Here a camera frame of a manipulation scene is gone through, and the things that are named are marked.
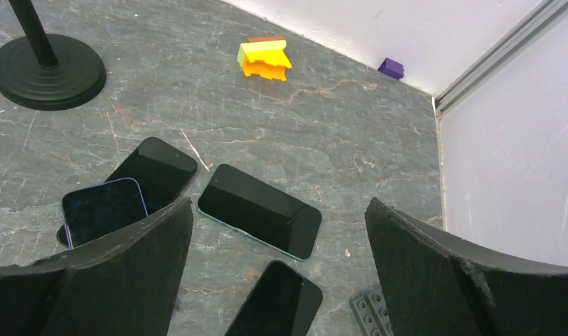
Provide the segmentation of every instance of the smartphone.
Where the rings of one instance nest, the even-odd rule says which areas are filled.
[[[61,200],[69,248],[84,245],[147,217],[139,184],[133,178],[75,190]]]
[[[226,336],[306,336],[323,292],[279,260],[272,261]]]
[[[203,190],[199,211],[285,254],[307,260],[321,212],[230,165],[221,164]]]
[[[147,138],[106,179],[129,177],[139,183],[149,214],[174,201],[197,171],[197,162],[168,143]],[[57,231],[57,240],[68,246],[65,230]]]

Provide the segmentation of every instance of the marble floor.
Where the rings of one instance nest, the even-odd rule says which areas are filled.
[[[324,215],[313,256],[296,262],[195,209],[169,335],[223,335],[273,259],[324,292],[309,335],[359,335],[347,301],[377,284],[363,218],[370,199],[441,226],[429,96],[217,0],[35,6],[48,32],[93,47],[109,80],[95,100],[70,111],[32,111],[0,95],[0,266],[62,251],[61,197],[103,181],[149,136],[199,162],[185,190],[193,202],[227,162]],[[287,37],[289,80],[245,78],[239,43],[272,34]],[[0,47],[21,35],[0,0]]]

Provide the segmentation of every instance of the lamp base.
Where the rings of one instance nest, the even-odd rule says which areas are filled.
[[[47,34],[59,63],[41,66],[28,39],[0,48],[0,92],[29,109],[59,111],[94,99],[106,83],[106,69],[90,46],[72,37]]]

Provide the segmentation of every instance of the yellow and orange toy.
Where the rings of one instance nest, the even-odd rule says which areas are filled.
[[[248,43],[241,43],[238,50],[238,63],[246,77],[259,75],[265,79],[286,80],[286,69],[292,64],[284,49],[286,40],[283,36],[249,38]]]

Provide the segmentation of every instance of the white panel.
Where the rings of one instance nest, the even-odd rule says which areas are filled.
[[[447,231],[568,265],[568,17],[441,121]]]
[[[541,3],[541,0],[224,1],[370,67],[378,68],[390,57],[406,67],[404,82],[431,95],[446,89]]]

